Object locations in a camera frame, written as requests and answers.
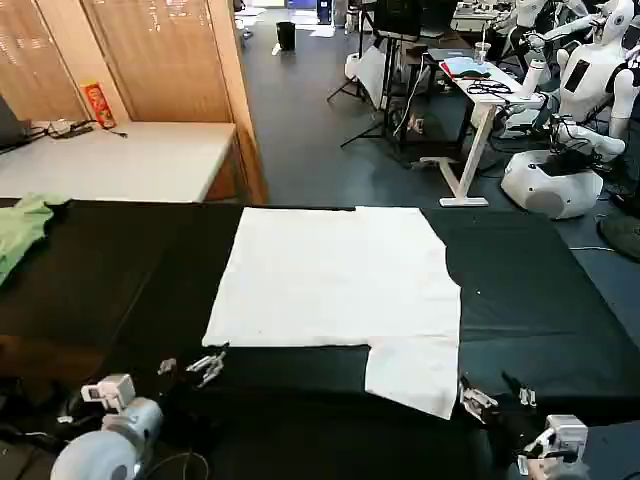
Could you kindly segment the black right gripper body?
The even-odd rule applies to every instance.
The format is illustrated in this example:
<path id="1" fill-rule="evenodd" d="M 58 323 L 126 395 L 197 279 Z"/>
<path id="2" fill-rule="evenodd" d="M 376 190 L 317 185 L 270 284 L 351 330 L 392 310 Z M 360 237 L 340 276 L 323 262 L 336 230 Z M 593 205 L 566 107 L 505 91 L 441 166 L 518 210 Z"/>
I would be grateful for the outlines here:
<path id="1" fill-rule="evenodd" d="M 535 408 L 505 404 L 489 410 L 486 425 L 492 446 L 499 449 L 523 449 L 542 432 L 544 418 Z"/>

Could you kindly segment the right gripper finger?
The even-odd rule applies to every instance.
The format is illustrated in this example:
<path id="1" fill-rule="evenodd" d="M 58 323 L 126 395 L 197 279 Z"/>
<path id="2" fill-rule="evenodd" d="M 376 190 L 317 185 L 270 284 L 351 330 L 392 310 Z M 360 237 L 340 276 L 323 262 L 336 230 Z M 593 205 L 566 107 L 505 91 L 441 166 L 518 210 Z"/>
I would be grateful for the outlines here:
<path id="1" fill-rule="evenodd" d="M 516 377 L 509 375 L 506 371 L 501 372 L 501 377 L 521 405 L 532 408 L 537 407 L 536 392 L 533 389 Z"/>
<path id="2" fill-rule="evenodd" d="M 459 378 L 458 390 L 461 406 L 482 424 L 486 424 L 497 412 L 498 401 L 475 388 L 464 375 Z"/>

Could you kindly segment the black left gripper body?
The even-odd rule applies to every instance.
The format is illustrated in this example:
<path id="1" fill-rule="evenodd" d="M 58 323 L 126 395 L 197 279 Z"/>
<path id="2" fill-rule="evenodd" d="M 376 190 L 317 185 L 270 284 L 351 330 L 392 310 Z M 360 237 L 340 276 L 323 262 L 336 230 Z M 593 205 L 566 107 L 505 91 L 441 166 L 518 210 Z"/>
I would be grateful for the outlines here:
<path id="1" fill-rule="evenodd" d="M 193 382 L 178 379 L 162 383 L 154 395 L 154 400 L 165 421 L 193 421 L 197 414 L 190 405 L 190 400 L 197 392 L 198 389 Z"/>

